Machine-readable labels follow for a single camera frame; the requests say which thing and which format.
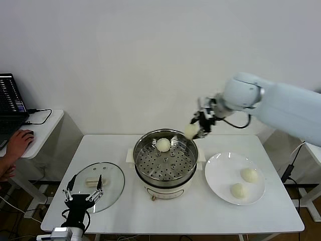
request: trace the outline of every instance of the laptop screen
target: laptop screen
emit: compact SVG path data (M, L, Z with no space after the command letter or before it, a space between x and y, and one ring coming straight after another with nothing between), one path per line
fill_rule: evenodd
M27 113L12 75L0 75L0 114Z

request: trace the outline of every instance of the metal steamer basket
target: metal steamer basket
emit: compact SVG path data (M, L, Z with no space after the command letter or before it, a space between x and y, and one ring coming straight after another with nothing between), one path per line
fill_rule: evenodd
M167 138L171 142L168 152L160 152L156 148L156 142L160 138ZM194 175L198 148L183 133L160 129L149 132L138 140L133 150L133 159L138 176L154 191L155 188L175 189L188 183Z

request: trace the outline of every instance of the pot handle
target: pot handle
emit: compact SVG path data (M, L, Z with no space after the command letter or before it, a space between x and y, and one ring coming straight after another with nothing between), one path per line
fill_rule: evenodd
M198 148L198 151L199 151L199 157L197 159L197 170L202 171L203 169L202 162L206 162L206 158L205 158L204 151L202 149Z
M132 155L133 155L133 149L128 149L126 163L128 163L129 168L135 167L135 163L134 163L134 159L133 159Z

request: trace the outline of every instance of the glass lid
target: glass lid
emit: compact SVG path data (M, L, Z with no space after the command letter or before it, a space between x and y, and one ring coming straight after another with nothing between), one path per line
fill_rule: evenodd
M124 189L125 176L122 170L113 163L100 162L86 167L77 174L71 194L92 194L96 190L100 175L104 194L88 209L89 213L100 212L113 205Z

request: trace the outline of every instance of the computer mouse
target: computer mouse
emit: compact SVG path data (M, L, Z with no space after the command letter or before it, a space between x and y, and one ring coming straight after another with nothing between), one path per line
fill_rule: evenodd
M25 133L22 137L25 137L25 135L27 135L27 134L31 134L33 136L35 135L33 131L29 131L29 132Z
M31 135L35 136L33 131L29 131L29 132L25 133L22 137L24 137L27 134L31 134Z

